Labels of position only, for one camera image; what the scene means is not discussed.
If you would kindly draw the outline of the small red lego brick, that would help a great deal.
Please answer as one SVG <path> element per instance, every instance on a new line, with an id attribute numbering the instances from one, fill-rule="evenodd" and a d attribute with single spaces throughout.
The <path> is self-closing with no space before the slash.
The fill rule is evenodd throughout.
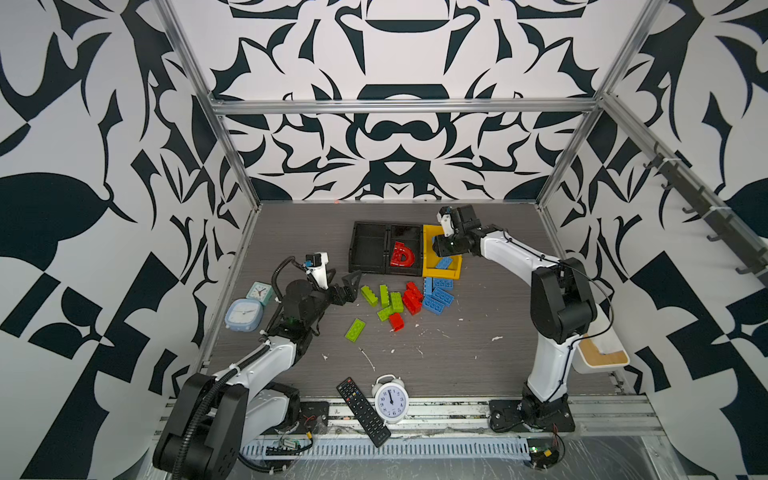
<path id="1" fill-rule="evenodd" d="M 404 320 L 399 313 L 394 313 L 389 316 L 389 323 L 394 332 L 402 330 L 405 326 Z"/>

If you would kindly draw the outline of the red arch lego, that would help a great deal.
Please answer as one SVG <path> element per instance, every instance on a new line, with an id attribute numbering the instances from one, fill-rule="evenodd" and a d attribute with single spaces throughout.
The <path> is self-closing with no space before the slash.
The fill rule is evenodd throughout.
<path id="1" fill-rule="evenodd" d="M 403 242 L 396 241 L 390 257 L 390 265 L 398 268 L 410 268 L 415 264 L 414 252 Z"/>

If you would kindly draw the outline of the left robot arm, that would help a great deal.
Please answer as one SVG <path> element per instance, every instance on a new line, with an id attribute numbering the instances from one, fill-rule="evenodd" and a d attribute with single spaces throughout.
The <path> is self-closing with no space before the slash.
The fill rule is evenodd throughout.
<path id="1" fill-rule="evenodd" d="M 354 271 L 321 287 L 310 268 L 302 270 L 305 278 L 274 290 L 277 309 L 253 352 L 184 383 L 153 452 L 154 468 L 174 479 L 225 479 L 243 444 L 297 423 L 299 393 L 275 379 L 306 353 L 330 306 L 356 301 L 362 277 Z"/>

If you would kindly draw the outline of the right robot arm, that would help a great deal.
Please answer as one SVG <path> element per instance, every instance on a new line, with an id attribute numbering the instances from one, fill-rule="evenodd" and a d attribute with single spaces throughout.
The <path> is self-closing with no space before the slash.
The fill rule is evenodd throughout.
<path id="1" fill-rule="evenodd" d="M 562 410 L 576 344 L 598 316 L 582 262 L 548 256 L 499 226 L 482 225 L 470 205 L 442 207 L 437 220 L 443 233 L 432 249 L 438 256 L 470 253 L 504 267 L 530 286 L 537 347 L 521 401 L 522 415 L 533 422 Z"/>

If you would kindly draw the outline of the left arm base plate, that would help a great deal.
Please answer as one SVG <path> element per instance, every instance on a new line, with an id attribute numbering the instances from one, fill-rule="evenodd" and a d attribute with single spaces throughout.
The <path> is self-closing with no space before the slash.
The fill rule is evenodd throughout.
<path id="1" fill-rule="evenodd" d="M 281 424 L 265 430 L 263 434 L 325 434 L 328 430 L 329 410 L 330 404 L 327 401 L 302 401 L 299 406 L 289 407 L 287 417 Z"/>

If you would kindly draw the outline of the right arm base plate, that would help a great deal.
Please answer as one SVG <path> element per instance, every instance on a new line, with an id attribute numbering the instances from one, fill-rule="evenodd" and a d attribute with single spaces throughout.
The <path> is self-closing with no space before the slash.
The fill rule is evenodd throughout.
<path id="1" fill-rule="evenodd" d="M 491 400 L 489 427 L 495 433 L 557 432 L 572 433 L 575 421 L 567 397 L 539 402 L 536 397 L 520 400 Z"/>

